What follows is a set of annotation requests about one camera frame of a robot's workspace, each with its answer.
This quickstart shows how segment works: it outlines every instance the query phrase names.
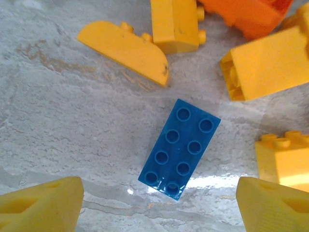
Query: blue lego brick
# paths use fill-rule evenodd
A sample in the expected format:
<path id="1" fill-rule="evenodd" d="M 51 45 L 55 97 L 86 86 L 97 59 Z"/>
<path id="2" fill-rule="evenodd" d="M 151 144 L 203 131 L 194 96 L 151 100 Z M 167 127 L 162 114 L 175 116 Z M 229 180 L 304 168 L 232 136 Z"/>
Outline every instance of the blue lego brick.
<path id="1" fill-rule="evenodd" d="M 179 200 L 221 119 L 178 99 L 139 181 Z"/>

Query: gray marble floor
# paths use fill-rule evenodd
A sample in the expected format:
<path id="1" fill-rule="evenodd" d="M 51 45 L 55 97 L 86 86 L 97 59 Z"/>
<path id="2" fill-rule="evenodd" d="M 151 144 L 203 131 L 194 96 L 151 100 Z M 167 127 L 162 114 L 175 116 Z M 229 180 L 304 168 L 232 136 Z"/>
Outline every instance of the gray marble floor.
<path id="1" fill-rule="evenodd" d="M 258 175 L 254 141 L 309 133 L 309 85 L 231 102 L 218 61 L 245 39 L 207 15 L 207 43 L 168 56 L 162 89 L 76 40 L 101 19 L 152 31 L 147 0 L 0 1 L 0 194 L 78 175 L 77 232 L 244 232 L 235 190 L 240 176 Z M 177 98 L 222 122 L 174 201 L 137 178 Z"/>

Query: toy block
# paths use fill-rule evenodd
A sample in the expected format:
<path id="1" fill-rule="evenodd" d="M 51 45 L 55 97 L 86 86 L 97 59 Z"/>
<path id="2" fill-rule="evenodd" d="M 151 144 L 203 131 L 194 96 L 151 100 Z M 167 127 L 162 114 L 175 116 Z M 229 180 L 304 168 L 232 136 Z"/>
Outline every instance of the toy block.
<path id="1" fill-rule="evenodd" d="M 162 87 L 169 86 L 169 64 L 164 53 L 147 33 L 139 37 L 128 23 L 107 21 L 86 25 L 77 39 L 100 54 L 124 65 Z"/>
<path id="2" fill-rule="evenodd" d="M 178 99 L 139 181 L 179 200 L 220 119 Z"/>
<path id="3" fill-rule="evenodd" d="M 309 11 L 295 26 L 231 49 L 220 66 L 232 101 L 248 101 L 309 82 Z"/>
<path id="4" fill-rule="evenodd" d="M 196 51 L 206 42 L 197 24 L 204 16 L 196 0 L 151 0 L 154 44 L 165 54 Z"/>
<path id="5" fill-rule="evenodd" d="M 253 177 L 236 190 L 247 232 L 308 232 L 309 193 Z"/>
<path id="6" fill-rule="evenodd" d="M 248 40 L 269 35 L 284 19 L 294 0 L 198 0 L 209 13 L 224 18 Z"/>
<path id="7" fill-rule="evenodd" d="M 74 232 L 84 187 L 66 177 L 0 196 L 0 232 Z"/>
<path id="8" fill-rule="evenodd" d="M 261 179 L 309 192 L 309 135 L 265 134 L 255 142 L 255 151 Z"/>

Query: yellow lego brick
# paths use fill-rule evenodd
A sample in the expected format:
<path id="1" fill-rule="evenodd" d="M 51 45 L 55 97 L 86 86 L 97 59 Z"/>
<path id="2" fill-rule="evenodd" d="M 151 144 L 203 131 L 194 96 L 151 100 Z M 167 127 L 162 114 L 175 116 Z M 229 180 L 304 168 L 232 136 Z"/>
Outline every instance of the yellow lego brick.
<path id="1" fill-rule="evenodd" d="M 309 135 L 265 134 L 255 142 L 255 151 L 261 179 L 309 192 Z"/>
<path id="2" fill-rule="evenodd" d="M 231 49 L 220 61 L 232 101 L 253 100 L 309 82 L 309 10 L 286 29 Z"/>
<path id="3" fill-rule="evenodd" d="M 86 25 L 77 39 L 100 54 L 124 65 L 157 84 L 169 86 L 169 64 L 164 53 L 147 33 L 139 37 L 128 23 L 107 21 Z"/>
<path id="4" fill-rule="evenodd" d="M 0 232 L 74 232 L 84 187 L 66 177 L 0 196 Z"/>
<path id="5" fill-rule="evenodd" d="M 309 193 L 241 177 L 236 199 L 247 232 L 308 232 Z"/>
<path id="6" fill-rule="evenodd" d="M 165 54 L 196 51 L 206 42 L 197 24 L 204 16 L 196 0 L 151 0 L 154 44 Z"/>

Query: orange lego brick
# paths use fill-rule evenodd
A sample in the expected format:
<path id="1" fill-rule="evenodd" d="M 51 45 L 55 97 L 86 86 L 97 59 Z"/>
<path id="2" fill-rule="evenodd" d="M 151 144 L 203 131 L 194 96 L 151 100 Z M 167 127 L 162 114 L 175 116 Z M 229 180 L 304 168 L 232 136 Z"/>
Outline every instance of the orange lego brick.
<path id="1" fill-rule="evenodd" d="M 198 0 L 209 13 L 221 15 L 248 40 L 269 35 L 284 19 L 294 0 Z"/>
<path id="2" fill-rule="evenodd" d="M 309 135 L 265 134 L 255 142 L 255 151 L 261 179 L 309 192 Z"/>
<path id="3" fill-rule="evenodd" d="M 74 232 L 84 187 L 66 177 L 0 196 L 0 232 Z"/>
<path id="4" fill-rule="evenodd" d="M 135 35 L 128 23 L 122 22 L 119 27 L 107 21 L 92 22 L 77 39 L 158 85 L 169 86 L 169 64 L 164 53 L 152 43 L 152 36 Z"/>
<path id="5" fill-rule="evenodd" d="M 308 232 L 309 193 L 241 177 L 236 199 L 247 232 Z"/>
<path id="6" fill-rule="evenodd" d="M 196 0 L 151 0 L 154 44 L 165 54 L 196 51 L 206 42 L 197 24 L 204 16 Z"/>
<path id="7" fill-rule="evenodd" d="M 220 66 L 232 101 L 248 101 L 309 82 L 309 10 L 287 29 L 231 49 Z"/>

